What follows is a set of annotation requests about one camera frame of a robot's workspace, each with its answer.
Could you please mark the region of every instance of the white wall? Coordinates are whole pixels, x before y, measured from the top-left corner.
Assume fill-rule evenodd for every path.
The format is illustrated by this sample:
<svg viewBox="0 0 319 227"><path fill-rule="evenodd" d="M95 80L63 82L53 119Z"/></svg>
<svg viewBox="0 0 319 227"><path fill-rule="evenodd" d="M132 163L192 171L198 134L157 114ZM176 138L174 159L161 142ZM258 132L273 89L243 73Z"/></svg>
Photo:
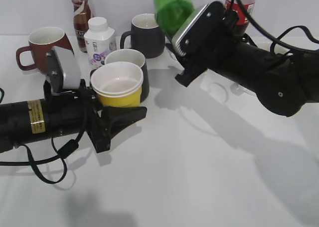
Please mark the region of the white wall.
<svg viewBox="0 0 319 227"><path fill-rule="evenodd" d="M153 0L91 1L96 15L106 17L117 35L130 28L133 16L154 11ZM257 0L253 16L274 35L279 35L289 26L303 24L319 36L318 6L317 0ZM67 34L74 35L72 11L71 0L0 0L0 35L29 34L42 26L59 26ZM259 36L252 27L249 33Z"/></svg>

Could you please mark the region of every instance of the clear bottle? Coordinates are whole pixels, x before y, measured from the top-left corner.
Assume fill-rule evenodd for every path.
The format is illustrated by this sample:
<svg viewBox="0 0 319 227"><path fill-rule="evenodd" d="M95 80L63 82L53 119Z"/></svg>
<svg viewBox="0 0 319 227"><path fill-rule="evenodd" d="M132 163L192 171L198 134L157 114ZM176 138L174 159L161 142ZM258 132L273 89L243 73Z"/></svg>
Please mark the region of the clear bottle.
<svg viewBox="0 0 319 227"><path fill-rule="evenodd" d="M157 23L169 40L194 11L191 0L154 0L154 3Z"/></svg>
<svg viewBox="0 0 319 227"><path fill-rule="evenodd" d="M86 53L84 34L89 29L88 21L93 17L88 0L72 0L74 6L74 29L79 48Z"/></svg>
<svg viewBox="0 0 319 227"><path fill-rule="evenodd" d="M248 13L251 15L255 6L255 1L256 0L241 0L241 2L244 4L245 9L248 11ZM229 9L231 5L231 0L226 0L225 3L225 7L226 9ZM233 5L233 10L236 11L238 13L239 16L239 21L235 27L235 35L242 37L245 32L246 29L249 25L249 20L247 19L247 17L244 15L244 13L241 11L237 1L235 0L234 5Z"/></svg>
<svg viewBox="0 0 319 227"><path fill-rule="evenodd" d="M106 56L116 50L115 30L108 26L103 17L92 18L88 23L90 29L84 39L90 65L97 69L105 64Z"/></svg>

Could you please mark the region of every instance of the white paper cup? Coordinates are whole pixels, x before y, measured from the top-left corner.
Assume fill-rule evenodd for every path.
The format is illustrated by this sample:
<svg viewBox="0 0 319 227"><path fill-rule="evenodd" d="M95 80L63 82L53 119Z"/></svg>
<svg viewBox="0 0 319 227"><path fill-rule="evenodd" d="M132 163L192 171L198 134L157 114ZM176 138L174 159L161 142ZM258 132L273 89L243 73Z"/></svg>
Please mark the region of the white paper cup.
<svg viewBox="0 0 319 227"><path fill-rule="evenodd" d="M143 72L129 62L115 62L97 69L92 77L93 90L104 106L137 107L141 103Z"/></svg>

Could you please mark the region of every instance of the bottle cap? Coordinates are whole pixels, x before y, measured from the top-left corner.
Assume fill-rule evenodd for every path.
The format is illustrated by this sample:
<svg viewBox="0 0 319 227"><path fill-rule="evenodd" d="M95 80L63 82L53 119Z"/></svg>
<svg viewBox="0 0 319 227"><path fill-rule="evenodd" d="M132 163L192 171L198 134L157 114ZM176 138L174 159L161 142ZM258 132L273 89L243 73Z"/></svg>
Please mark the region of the bottle cap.
<svg viewBox="0 0 319 227"><path fill-rule="evenodd" d="M89 19L89 28L92 32L103 32L109 28L108 23L103 17L94 17Z"/></svg>

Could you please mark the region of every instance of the cup rim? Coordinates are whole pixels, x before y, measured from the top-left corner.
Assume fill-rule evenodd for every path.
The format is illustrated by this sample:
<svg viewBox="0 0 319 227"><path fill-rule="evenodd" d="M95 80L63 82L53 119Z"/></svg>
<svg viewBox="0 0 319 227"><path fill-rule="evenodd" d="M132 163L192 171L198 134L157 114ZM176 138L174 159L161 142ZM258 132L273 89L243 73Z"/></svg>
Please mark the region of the cup rim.
<svg viewBox="0 0 319 227"><path fill-rule="evenodd" d="M123 50L129 51L129 52L135 52L135 53L140 54L140 55L143 56L144 62L143 62L143 65L140 66L140 68L142 68L142 67L146 64L146 57L145 57L145 55L144 55L142 52L140 52L140 51L138 51L138 50L136 50L136 49L118 49L118 50L115 50L115 51L111 52L110 54L108 54L108 56L106 56L105 64L116 63L117 61L112 62L112 63L107 63L107 60L108 60L108 58L110 58L110 57L111 57L112 55L114 55L115 53L120 53L120 52L123 51Z"/></svg>
<svg viewBox="0 0 319 227"><path fill-rule="evenodd" d="M126 90L126 91L114 92L114 93L113 93L113 92L107 92L107 93L102 92L100 89L98 89L98 88L96 87L96 85L92 82L92 80L94 79L95 76L97 76L97 74L99 73L99 70L102 70L103 68L105 69L106 66L112 66L112 65L119 64L119 63L129 64L129 65L133 65L133 66L137 67L138 70L139 70L139 73L140 73L140 75L141 75L141 78L138 80L138 83L137 83L137 84L135 84L132 88L130 88L130 89ZM98 69L92 74L90 80L91 80L91 85L92 85L92 87L93 87L94 90L97 90L97 91L99 91L100 93L103 93L103 94L105 94L105 95L109 95L109 96L114 96L114 97L116 97L116 96L119 96L119 95L127 94L127 93L129 93L129 92L131 92L131 91L137 89L137 87L142 86L142 83L143 83L143 71L142 71L142 69L141 69L138 65L136 65L136 64L134 64L134 63L130 63L130 62L114 62L114 63L109 63L109 64L106 64L106 65L103 65L102 67L98 68Z"/></svg>
<svg viewBox="0 0 319 227"><path fill-rule="evenodd" d="M42 30L42 29L48 29L48 28L59 29L60 31L63 32L63 35L62 35L59 39L57 39L57 40L55 40L55 41L53 41L53 42L44 43L44 44L35 43L35 42L32 42L32 41L30 40L30 37L31 37L33 34L35 34L36 32L39 32L39 31ZM41 27L41 28L39 28L39 29L34 30L34 31L29 35L28 40L29 40L29 42L30 42L31 44L35 44L35 45L47 45L47 44L53 44L53 43L55 43L55 42L61 40L64 36L65 36L65 31L64 31L62 28L60 28L60 27L54 27L54 26L48 26L48 27Z"/></svg>
<svg viewBox="0 0 319 227"><path fill-rule="evenodd" d="M100 91L96 90L96 89L93 87L93 90L94 90L97 94L99 94L99 95L101 95L101 96L103 96L103 97L112 98L112 99L125 98L125 97L127 97L127 96L129 96L129 95L134 94L134 93L137 92L139 89L140 89L140 87L137 86L136 89L133 89L132 91L127 92L127 93L125 93L125 94L121 94L121 95L108 95L108 94L101 93Z"/></svg>
<svg viewBox="0 0 319 227"><path fill-rule="evenodd" d="M134 16L134 18L132 19L132 24L133 24L135 27L140 28L140 29L155 29L155 28L159 27L159 24L157 24L156 19L155 19L155 22L156 22L157 26L154 26L154 27L146 27L146 28L145 28L145 27L140 27L140 26L134 24L134 19L136 19L136 18L138 18L139 16L142 16L142 15L152 15L152 16L154 17L154 19L155 19L155 14L153 14L153 13L138 14L138 15Z"/></svg>

